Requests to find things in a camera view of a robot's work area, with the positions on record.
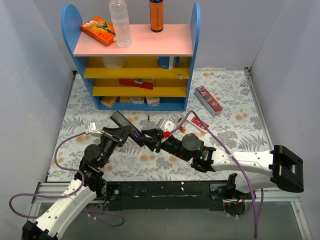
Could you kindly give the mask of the black tv remote control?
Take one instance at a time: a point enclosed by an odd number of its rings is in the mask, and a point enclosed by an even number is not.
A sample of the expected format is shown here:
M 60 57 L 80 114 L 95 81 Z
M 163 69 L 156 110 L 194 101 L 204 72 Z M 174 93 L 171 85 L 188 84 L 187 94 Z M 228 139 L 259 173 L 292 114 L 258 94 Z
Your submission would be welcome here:
M 140 136 L 144 137 L 145 135 L 135 127 L 126 117 L 124 117 L 119 111 L 116 111 L 110 116 L 110 119 L 116 123 L 119 127 L 131 127 L 129 137 L 140 147 L 144 146 L 144 143 L 139 139 Z

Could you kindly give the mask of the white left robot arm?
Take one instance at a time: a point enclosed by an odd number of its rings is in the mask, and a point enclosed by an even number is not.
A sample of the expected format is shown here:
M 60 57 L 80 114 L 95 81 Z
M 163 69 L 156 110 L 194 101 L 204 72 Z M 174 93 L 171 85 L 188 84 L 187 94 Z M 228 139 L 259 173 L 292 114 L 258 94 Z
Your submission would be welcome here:
M 122 147 L 132 131 L 130 125 L 106 128 L 98 131 L 91 122 L 87 133 L 99 137 L 99 144 L 88 145 L 80 161 L 79 170 L 66 190 L 55 199 L 53 205 L 35 221 L 27 221 L 22 228 L 24 240 L 59 240 L 72 221 L 93 200 L 108 202 L 116 199 L 119 185 L 109 187 L 101 169 L 109 162 L 115 148 Z

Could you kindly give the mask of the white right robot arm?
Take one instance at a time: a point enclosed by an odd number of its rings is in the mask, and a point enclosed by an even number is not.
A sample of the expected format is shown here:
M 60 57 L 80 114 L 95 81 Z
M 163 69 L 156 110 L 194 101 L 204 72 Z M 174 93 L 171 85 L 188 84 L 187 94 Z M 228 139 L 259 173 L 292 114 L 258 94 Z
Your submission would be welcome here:
M 205 146 L 195 134 L 177 139 L 168 131 L 144 130 L 138 139 L 152 152 L 161 150 L 186 162 L 195 170 L 206 172 L 243 171 L 232 176 L 226 186 L 227 195 L 237 199 L 252 190 L 275 188 L 291 193 L 304 191 L 303 160 L 283 145 L 261 152 L 227 153 Z

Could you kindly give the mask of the red yellow battery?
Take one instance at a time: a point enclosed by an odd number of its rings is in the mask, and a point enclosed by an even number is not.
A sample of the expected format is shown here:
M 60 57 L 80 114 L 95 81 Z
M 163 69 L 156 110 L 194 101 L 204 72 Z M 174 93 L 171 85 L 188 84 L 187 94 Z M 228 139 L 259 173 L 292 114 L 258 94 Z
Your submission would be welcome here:
M 180 126 L 178 129 L 179 129 L 182 133 L 185 133 L 185 132 L 186 132 L 186 129 L 185 129 L 183 126 Z

